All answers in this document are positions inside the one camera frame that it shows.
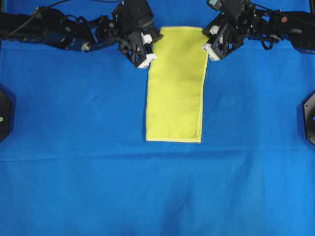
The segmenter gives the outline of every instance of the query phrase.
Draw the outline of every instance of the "blue cloth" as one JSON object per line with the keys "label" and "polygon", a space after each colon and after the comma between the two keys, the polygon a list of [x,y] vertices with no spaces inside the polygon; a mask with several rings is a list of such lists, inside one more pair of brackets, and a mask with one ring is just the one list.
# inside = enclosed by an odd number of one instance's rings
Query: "blue cloth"
{"label": "blue cloth", "polygon": [[[308,1],[257,0],[309,11]],[[31,14],[48,0],[10,0]],[[161,26],[206,26],[205,1],[150,0]],[[58,6],[88,20],[115,4]],[[147,70],[117,46],[82,54],[4,42],[0,84],[15,96],[0,143],[1,236],[315,235],[315,147],[302,103],[315,56],[259,42],[210,62],[201,144],[145,142]]]}

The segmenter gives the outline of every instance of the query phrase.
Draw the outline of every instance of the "blue tablecloth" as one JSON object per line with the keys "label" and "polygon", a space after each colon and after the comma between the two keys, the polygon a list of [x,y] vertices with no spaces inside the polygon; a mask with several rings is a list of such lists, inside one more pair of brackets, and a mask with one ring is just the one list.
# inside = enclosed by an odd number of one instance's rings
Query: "blue tablecloth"
{"label": "blue tablecloth", "polygon": [[[218,14],[205,0],[149,2],[158,27],[204,27]],[[10,0],[6,11],[50,3]],[[256,3],[309,11],[307,0]],[[58,9],[92,20],[115,6]],[[314,63],[289,42],[265,51],[246,41],[209,62],[202,143],[150,143],[148,71],[117,46],[83,54],[4,42],[0,85],[15,118],[0,143],[0,235],[314,236],[315,147],[302,107]]]}

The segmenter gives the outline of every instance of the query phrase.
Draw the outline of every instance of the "cable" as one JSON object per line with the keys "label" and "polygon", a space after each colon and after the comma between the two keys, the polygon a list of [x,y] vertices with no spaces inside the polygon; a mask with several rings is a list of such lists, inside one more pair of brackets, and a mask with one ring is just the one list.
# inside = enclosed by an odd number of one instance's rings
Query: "cable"
{"label": "cable", "polygon": [[[31,17],[30,17],[27,21],[25,21],[20,27],[18,27],[17,29],[15,29],[14,31],[12,31],[11,33],[9,33],[8,36],[11,36],[12,34],[16,33],[17,31],[23,29],[29,22],[31,22],[31,21],[36,17],[36,15],[37,15],[38,13],[43,12],[43,11],[45,11],[45,10],[47,10],[47,9],[49,9],[49,8],[51,8],[51,7],[53,7],[53,6],[59,5],[59,4],[61,4],[61,3],[67,2],[67,1],[71,1],[71,0],[61,0],[61,1],[58,1],[58,2],[55,2],[55,3],[51,4],[51,5],[49,5],[49,6],[46,6],[46,7],[42,8],[42,9],[40,9],[40,10],[37,10],[37,11],[34,12],[34,13],[31,15]],[[92,1],[104,2],[104,3],[118,3],[118,2],[121,2],[121,0],[115,0],[115,1],[92,0]]]}
{"label": "cable", "polygon": [[31,16],[27,21],[25,21],[24,24],[22,24],[20,27],[18,27],[17,29],[15,29],[14,31],[12,31],[11,33],[9,33],[8,36],[11,36],[12,34],[16,33],[16,32],[19,31],[20,29],[24,28],[29,22],[31,22],[31,21],[36,17],[36,15],[37,15],[38,13],[49,9],[50,7],[59,5],[59,4],[61,4],[61,3],[67,2],[67,1],[71,1],[71,0],[58,1],[58,2],[55,2],[55,3],[51,4],[51,5],[49,5],[49,6],[46,6],[46,7],[42,8],[42,9],[39,9],[39,10],[35,11],[35,12],[32,14],[32,16]]}
{"label": "cable", "polygon": [[270,12],[272,12],[272,13],[274,13],[274,14],[278,14],[278,15],[281,15],[281,16],[286,16],[286,17],[288,17],[288,18],[291,18],[291,19],[293,19],[293,20],[299,21],[299,22],[304,23],[304,24],[309,25],[309,26],[313,26],[313,27],[315,28],[315,24],[313,24],[312,22],[303,21],[303,20],[301,20],[301,19],[299,19],[299,18],[296,18],[296,17],[294,17],[294,16],[287,15],[287,14],[282,13],[282,12],[280,12],[280,11],[272,10],[272,9],[270,9],[270,8],[264,7],[264,6],[259,5],[259,4],[256,4],[256,3],[252,3],[252,5],[258,6],[258,7],[262,8],[262,9],[265,9],[265,10],[267,10],[267,11],[270,11]]}

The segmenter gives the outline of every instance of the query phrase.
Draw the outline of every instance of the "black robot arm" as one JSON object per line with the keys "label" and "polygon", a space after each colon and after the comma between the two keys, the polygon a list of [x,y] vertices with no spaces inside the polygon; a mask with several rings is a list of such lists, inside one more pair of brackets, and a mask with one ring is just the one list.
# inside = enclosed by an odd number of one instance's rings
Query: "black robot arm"
{"label": "black robot arm", "polygon": [[125,0],[112,12],[93,21],[38,7],[32,16],[0,13],[0,40],[46,44],[63,50],[92,52],[113,44],[137,68],[156,59],[152,43],[162,38],[154,27],[146,0]]}
{"label": "black robot arm", "polygon": [[301,53],[315,54],[315,1],[311,12],[281,12],[251,0],[208,0],[221,13],[204,30],[203,46],[211,60],[222,60],[244,45],[245,38],[258,40],[266,50],[287,39]]}

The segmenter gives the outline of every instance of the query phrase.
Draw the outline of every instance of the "yellow towel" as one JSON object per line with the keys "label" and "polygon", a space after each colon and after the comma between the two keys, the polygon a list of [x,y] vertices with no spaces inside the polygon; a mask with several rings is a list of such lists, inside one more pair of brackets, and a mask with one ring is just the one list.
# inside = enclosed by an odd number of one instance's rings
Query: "yellow towel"
{"label": "yellow towel", "polygon": [[201,28],[162,27],[148,81],[147,141],[200,143],[208,55]]}

